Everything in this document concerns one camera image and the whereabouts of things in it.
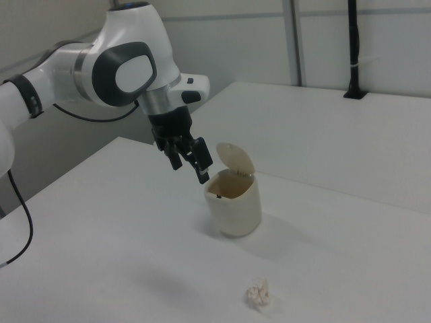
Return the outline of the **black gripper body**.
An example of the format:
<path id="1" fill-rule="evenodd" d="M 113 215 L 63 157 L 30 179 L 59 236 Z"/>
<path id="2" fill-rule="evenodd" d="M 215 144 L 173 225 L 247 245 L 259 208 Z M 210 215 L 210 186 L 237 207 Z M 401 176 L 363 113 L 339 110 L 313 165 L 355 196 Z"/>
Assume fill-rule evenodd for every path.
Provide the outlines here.
<path id="1" fill-rule="evenodd" d="M 192 118 L 187 106 L 164 114 L 149 115 L 148 118 L 158 149 L 164 149 L 168 143 L 189 147 L 194 141 L 190 134 Z"/>

